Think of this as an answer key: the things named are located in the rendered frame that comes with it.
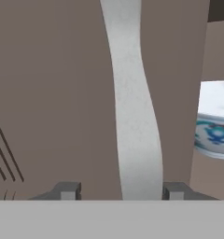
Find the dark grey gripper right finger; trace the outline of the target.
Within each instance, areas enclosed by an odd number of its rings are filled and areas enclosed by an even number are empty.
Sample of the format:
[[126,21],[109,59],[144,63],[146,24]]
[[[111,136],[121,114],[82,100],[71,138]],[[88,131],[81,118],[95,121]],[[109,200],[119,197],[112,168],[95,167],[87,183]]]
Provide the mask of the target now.
[[214,197],[194,191],[183,182],[164,182],[162,189],[163,200],[201,201],[214,200]]

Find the white bowl with blue pattern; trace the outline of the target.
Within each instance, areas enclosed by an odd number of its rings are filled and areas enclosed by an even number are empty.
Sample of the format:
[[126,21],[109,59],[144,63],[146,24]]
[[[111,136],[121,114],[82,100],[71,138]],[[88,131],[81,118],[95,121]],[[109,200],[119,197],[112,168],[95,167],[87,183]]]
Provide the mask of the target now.
[[224,160],[224,80],[201,82],[194,146]]

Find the taupe cabinet door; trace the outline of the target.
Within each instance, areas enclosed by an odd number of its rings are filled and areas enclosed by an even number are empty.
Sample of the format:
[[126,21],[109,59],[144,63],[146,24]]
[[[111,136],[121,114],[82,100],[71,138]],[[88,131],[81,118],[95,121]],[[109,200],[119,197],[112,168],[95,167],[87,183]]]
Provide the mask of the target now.
[[[189,183],[210,0],[142,0],[141,54],[164,182]],[[124,200],[100,0],[0,0],[0,200],[80,182]]]

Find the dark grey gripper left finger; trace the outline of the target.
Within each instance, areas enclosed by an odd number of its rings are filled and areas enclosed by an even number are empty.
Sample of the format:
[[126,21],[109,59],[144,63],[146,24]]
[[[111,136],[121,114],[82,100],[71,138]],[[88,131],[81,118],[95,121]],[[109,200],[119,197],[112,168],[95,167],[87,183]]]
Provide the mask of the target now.
[[60,201],[60,200],[80,200],[80,182],[59,182],[50,191],[33,197],[33,200]]

